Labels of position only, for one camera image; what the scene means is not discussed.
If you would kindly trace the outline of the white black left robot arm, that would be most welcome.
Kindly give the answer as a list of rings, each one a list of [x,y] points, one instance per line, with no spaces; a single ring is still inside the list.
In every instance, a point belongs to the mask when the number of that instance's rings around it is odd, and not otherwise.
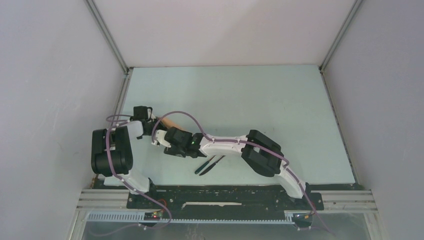
[[[151,136],[157,120],[153,108],[135,106],[133,115],[118,114],[106,118],[112,124],[110,129],[97,129],[92,132],[91,168],[99,176],[104,176],[107,187],[127,187],[138,194],[138,201],[145,208],[153,208],[158,202],[158,194],[153,181],[143,176],[134,167],[135,154],[132,147],[136,140]]]

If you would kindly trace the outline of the peach satin napkin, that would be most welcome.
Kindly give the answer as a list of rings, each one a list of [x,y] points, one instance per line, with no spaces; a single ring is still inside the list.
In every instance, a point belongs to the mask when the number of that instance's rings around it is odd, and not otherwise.
[[[158,124],[158,126],[156,127],[157,130],[168,130],[170,128],[177,128],[179,130],[185,131],[185,129],[178,125],[177,123],[175,123],[174,121],[172,121],[171,119],[165,117],[163,118],[160,123]]]

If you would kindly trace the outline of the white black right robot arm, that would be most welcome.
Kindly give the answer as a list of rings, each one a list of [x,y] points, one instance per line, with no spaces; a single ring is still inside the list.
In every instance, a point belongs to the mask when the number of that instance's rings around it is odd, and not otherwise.
[[[164,146],[164,153],[182,158],[241,157],[257,174],[272,178],[291,197],[291,204],[304,209],[311,202],[307,184],[296,176],[289,161],[281,152],[281,146],[258,130],[236,137],[212,136],[191,133],[176,127],[156,130],[154,143]]]

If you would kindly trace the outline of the gold spoon dark handle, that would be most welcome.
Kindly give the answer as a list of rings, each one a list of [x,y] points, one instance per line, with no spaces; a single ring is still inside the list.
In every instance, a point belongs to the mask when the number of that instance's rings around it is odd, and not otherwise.
[[[200,173],[201,170],[203,170],[210,162],[215,158],[215,155],[210,157],[208,160],[206,160],[201,166],[199,166],[195,171],[194,174],[197,175]]]

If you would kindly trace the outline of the black table knife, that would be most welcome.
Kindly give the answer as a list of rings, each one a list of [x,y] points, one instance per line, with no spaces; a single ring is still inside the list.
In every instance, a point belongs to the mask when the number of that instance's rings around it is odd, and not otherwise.
[[[214,161],[212,164],[210,164],[205,170],[203,170],[199,176],[203,176],[205,174],[207,174],[210,170],[212,170],[223,158],[225,158],[225,156],[221,156],[219,157],[216,161]]]

